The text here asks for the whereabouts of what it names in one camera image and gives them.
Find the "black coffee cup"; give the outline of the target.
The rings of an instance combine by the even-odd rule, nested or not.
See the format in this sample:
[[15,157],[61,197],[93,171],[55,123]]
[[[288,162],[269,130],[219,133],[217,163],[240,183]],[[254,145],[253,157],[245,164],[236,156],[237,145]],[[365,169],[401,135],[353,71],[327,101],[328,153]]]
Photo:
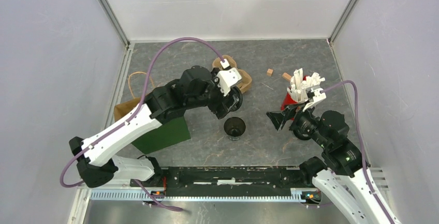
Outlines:
[[246,124],[239,117],[230,117],[224,122],[224,131],[232,141],[239,140],[246,131]]

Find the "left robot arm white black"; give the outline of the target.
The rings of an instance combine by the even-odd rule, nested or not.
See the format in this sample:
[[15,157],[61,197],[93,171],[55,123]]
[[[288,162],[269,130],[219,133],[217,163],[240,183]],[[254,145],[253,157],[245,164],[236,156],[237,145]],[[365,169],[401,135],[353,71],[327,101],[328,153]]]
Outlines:
[[218,119],[238,110],[243,101],[237,87],[241,81],[242,76],[233,67],[209,71],[193,66],[179,79],[153,89],[133,111],[104,131],[87,139],[74,137],[69,141],[80,177],[90,188],[111,180],[159,185],[163,173],[155,158],[124,158],[117,152],[142,135],[183,117],[186,110],[208,107]]

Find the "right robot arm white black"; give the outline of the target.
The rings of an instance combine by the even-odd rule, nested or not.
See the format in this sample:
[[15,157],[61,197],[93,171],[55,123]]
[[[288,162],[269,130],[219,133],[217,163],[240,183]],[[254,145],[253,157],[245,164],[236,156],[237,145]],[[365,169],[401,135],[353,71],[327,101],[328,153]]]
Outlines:
[[322,148],[321,158],[300,164],[299,181],[316,187],[350,223],[400,223],[378,189],[362,151],[348,138],[343,114],[288,105],[283,111],[267,112],[276,130],[293,120],[289,130],[300,140],[313,140]]

